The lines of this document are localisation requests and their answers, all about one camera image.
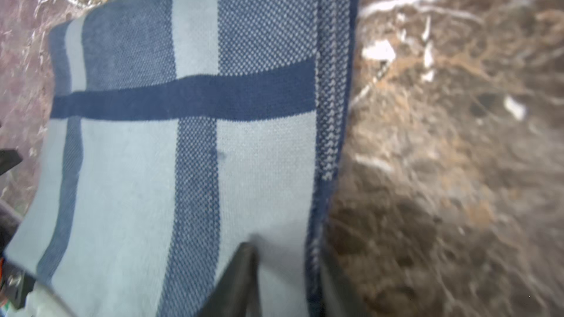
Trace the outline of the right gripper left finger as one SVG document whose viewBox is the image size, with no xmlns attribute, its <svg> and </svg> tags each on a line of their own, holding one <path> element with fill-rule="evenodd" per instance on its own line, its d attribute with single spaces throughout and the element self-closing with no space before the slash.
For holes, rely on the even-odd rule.
<svg viewBox="0 0 564 317">
<path fill-rule="evenodd" d="M 198 313 L 199 317 L 262 316 L 259 297 L 257 249 L 241 243 L 215 289 Z"/>
</svg>

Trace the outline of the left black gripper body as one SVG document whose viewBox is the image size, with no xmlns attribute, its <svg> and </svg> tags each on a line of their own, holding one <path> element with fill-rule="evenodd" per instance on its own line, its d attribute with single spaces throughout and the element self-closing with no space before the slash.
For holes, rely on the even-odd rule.
<svg viewBox="0 0 564 317">
<path fill-rule="evenodd" d="M 21 216 L 1 201 L 1 310 L 18 311 L 33 292 L 35 279 L 7 258 L 6 249 L 21 222 Z"/>
</svg>

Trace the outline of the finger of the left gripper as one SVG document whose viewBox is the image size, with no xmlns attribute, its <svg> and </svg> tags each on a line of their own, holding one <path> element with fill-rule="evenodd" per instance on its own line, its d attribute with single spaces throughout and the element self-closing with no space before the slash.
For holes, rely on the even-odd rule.
<svg viewBox="0 0 564 317">
<path fill-rule="evenodd" d="M 13 167 L 22 163 L 23 159 L 16 149 L 0 150 L 0 175 L 4 175 Z"/>
</svg>

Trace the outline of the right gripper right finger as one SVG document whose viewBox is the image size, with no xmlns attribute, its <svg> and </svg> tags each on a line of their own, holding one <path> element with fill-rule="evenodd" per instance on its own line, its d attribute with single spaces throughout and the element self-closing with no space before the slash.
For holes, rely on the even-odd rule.
<svg viewBox="0 0 564 317">
<path fill-rule="evenodd" d="M 323 250 L 320 256 L 320 277 L 324 316 L 368 317 L 370 312 L 354 289 L 334 254 Z"/>
</svg>

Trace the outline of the dark grey plaid scarf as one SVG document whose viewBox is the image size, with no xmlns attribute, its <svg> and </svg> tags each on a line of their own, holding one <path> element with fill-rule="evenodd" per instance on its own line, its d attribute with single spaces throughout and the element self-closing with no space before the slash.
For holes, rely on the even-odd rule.
<svg viewBox="0 0 564 317">
<path fill-rule="evenodd" d="M 112 0 L 49 34 L 54 99 L 6 260 L 76 316 L 196 316 L 236 248 L 263 316 L 321 316 L 358 0 Z"/>
</svg>

